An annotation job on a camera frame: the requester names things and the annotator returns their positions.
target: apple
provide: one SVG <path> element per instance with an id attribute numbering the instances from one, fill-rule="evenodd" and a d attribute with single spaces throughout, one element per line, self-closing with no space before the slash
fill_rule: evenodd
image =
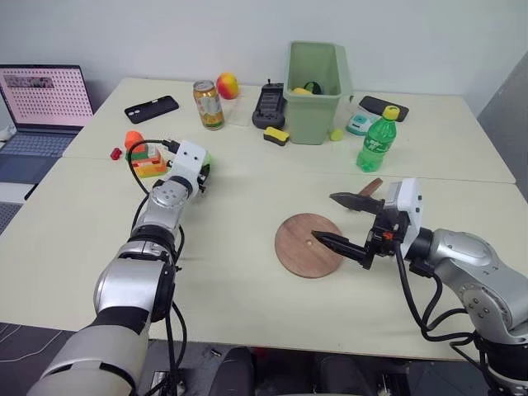
<path id="1" fill-rule="evenodd" d="M 218 93 L 223 99 L 234 99 L 238 95 L 238 81 L 232 73 L 222 73 L 216 79 Z"/>

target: black smartphone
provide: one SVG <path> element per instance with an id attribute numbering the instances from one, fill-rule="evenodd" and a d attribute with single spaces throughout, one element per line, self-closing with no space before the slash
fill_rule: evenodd
<path id="1" fill-rule="evenodd" d="M 180 107 L 173 97 L 167 95 L 153 101 L 147 101 L 125 109 L 125 114 L 132 124 L 150 120 L 151 118 L 176 110 Z"/>
<path id="2" fill-rule="evenodd" d="M 397 122 L 402 122 L 403 120 L 405 120 L 407 113 L 409 113 L 409 109 L 405 106 L 397 105 L 396 103 L 391 103 L 390 101 L 382 101 L 381 99 L 378 99 L 376 97 L 364 97 L 360 101 L 360 106 L 363 107 L 365 110 L 369 111 L 370 113 L 377 114 L 378 116 L 381 116 L 383 114 L 383 110 L 385 110 L 385 107 L 396 106 L 399 108 L 399 116 L 396 119 Z"/>

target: black device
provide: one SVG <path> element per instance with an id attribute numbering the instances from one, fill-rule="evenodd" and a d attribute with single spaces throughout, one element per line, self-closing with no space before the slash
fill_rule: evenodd
<path id="1" fill-rule="evenodd" d="M 378 99 L 376 97 L 364 97 L 360 101 L 360 106 L 368 112 L 377 114 L 378 116 L 381 116 L 383 114 L 383 110 L 385 110 L 385 107 L 396 106 L 399 109 L 399 115 L 396 119 L 397 122 L 402 122 L 403 120 L 405 120 L 407 113 L 409 113 L 409 109 L 405 106 L 397 105 L 396 103 L 391 103 L 390 101 L 382 101 L 381 99 Z"/>
<path id="2" fill-rule="evenodd" d="M 159 97 L 153 101 L 147 101 L 139 105 L 128 107 L 125 109 L 125 114 L 129 117 L 132 124 L 139 124 L 140 122 L 150 120 L 161 114 L 179 108 L 180 105 L 178 105 L 177 101 L 175 101 L 173 97 L 166 95 L 165 97 Z"/>
<path id="3" fill-rule="evenodd" d="M 264 130 L 268 126 L 274 128 L 284 126 L 286 99 L 282 96 L 283 88 L 282 82 L 271 83 L 269 78 L 267 84 L 262 86 L 261 95 L 252 116 L 253 124 L 257 128 Z"/>

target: beverage can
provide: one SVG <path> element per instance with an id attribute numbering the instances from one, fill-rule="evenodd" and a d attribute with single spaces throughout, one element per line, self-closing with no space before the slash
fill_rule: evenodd
<path id="1" fill-rule="evenodd" d="M 201 123 L 208 130 L 219 130 L 224 126 L 224 113 L 215 84 L 210 80 L 200 80 L 193 84 L 192 95 L 195 98 Z"/>

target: green bin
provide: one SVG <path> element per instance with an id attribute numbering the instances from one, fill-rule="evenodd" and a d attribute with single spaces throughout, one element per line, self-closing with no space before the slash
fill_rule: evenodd
<path id="1" fill-rule="evenodd" d="M 293 93 L 310 81 L 318 83 L 322 95 Z M 351 95 L 351 79 L 345 48 L 331 43 L 293 41 L 283 96 L 290 140 L 297 144 L 322 144 L 333 128 L 333 117 L 341 95 Z"/>

